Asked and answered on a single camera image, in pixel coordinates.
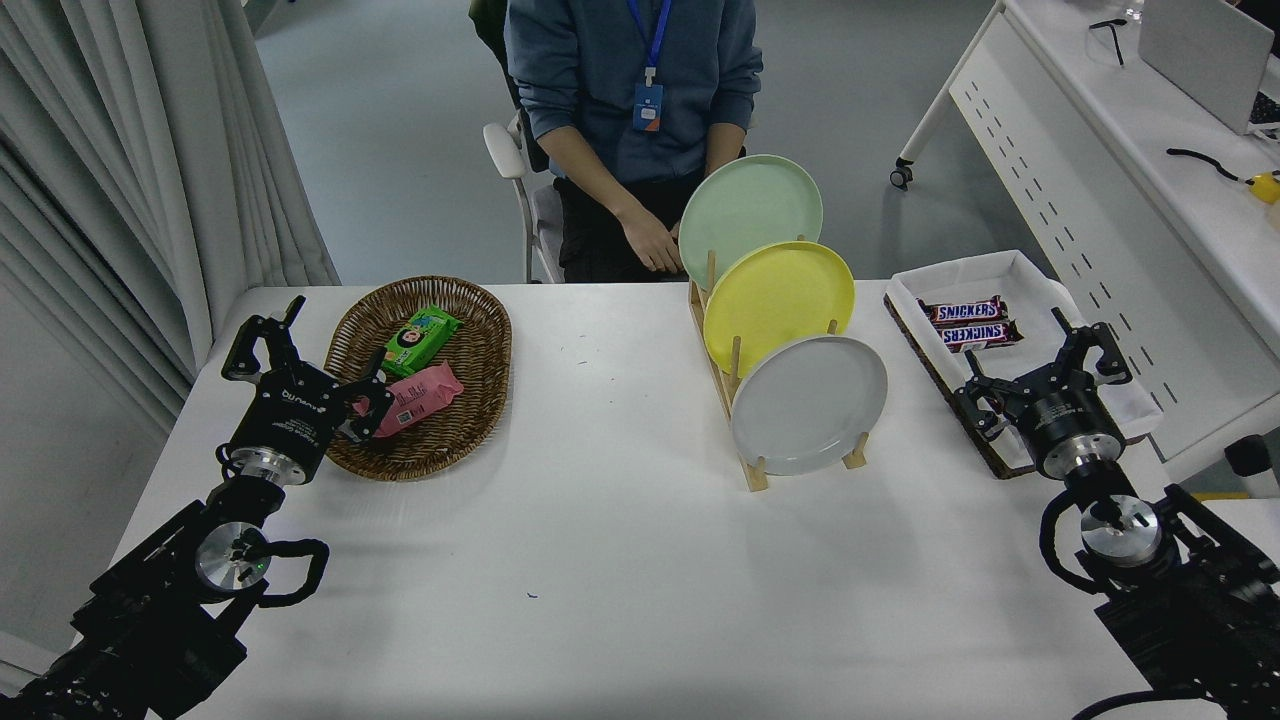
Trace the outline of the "person's right hand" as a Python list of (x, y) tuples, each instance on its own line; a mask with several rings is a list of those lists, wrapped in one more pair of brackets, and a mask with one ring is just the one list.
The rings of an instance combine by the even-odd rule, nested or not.
[(623, 208), (614, 214), (623, 236), (649, 272), (675, 274), (684, 270), (671, 231), (643, 205)]

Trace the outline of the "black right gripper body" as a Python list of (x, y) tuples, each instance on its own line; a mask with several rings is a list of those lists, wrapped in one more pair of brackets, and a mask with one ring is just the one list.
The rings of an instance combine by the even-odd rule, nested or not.
[(1108, 415), (1093, 380), (1075, 372), (1030, 374), (1005, 400), (1005, 416), (1033, 456), (1074, 456), (1087, 450), (1101, 456), (1123, 454), (1123, 433)]

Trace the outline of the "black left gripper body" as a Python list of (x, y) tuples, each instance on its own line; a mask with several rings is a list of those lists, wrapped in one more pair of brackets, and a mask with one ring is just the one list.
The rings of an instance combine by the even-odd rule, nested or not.
[(320, 462), (346, 419), (337, 400), (338, 386), (311, 364), (261, 374), (250, 409), (232, 436), (232, 451), (256, 448), (294, 462)]

